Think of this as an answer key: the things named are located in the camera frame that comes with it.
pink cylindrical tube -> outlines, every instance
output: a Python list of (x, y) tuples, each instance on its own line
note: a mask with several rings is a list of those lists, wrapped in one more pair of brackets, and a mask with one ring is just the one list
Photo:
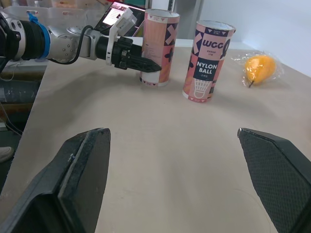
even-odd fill
[(146, 10), (142, 56), (156, 62), (162, 70), (154, 73), (141, 72), (143, 84), (164, 86), (169, 82), (178, 22), (178, 13), (157, 9)]
[(211, 99), (235, 28), (225, 23), (197, 22), (183, 95), (194, 102)]

blue ring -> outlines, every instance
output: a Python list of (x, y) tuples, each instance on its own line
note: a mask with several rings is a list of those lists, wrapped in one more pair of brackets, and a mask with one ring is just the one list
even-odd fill
[(41, 23), (38, 22), (38, 18), (34, 15), (32, 15), (31, 13), (28, 12), (28, 15), (29, 15), (29, 21), (37, 24), (40, 26), (40, 28), (42, 29), (43, 31), (43, 35), (44, 35), (44, 40), (45, 40), (45, 45), (44, 45), (44, 51), (43, 51), (43, 54), (40, 58), (46, 58), (48, 55), (49, 55), (49, 52), (50, 52), (50, 43), (51, 43), (51, 40), (50, 40), (50, 35), (49, 35), (49, 32), (48, 30), (46, 29), (46, 27), (44, 27)]

gray floor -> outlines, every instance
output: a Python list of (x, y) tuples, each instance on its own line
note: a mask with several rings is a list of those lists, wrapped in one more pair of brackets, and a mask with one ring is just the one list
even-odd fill
[[(0, 147), (13, 147), (14, 150), (16, 150), (19, 144), (19, 140), (20, 136), (11, 131), (0, 132)], [(11, 167), (12, 160), (13, 159), (4, 163), (0, 163), (0, 193)]]

white bracket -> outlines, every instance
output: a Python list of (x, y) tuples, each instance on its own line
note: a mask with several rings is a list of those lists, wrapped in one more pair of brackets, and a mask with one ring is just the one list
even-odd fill
[(106, 53), (106, 64), (111, 66), (111, 57), (114, 43), (118, 40), (118, 34), (124, 36), (136, 23), (137, 18), (130, 8), (127, 8), (118, 21), (110, 28), (109, 41)]

wooden table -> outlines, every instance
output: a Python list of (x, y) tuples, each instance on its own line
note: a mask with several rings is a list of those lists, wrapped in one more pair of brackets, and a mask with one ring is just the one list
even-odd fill
[(190, 48), (176, 48), (170, 83), (143, 86), (133, 70), (79, 59), (49, 63), (1, 200), (5, 218), (63, 142), (111, 130), (108, 180), (97, 233), (276, 233), (256, 195), (239, 127), (291, 140), (311, 156), (311, 79), (288, 67), (246, 88), (229, 50), (206, 104), (182, 96)]

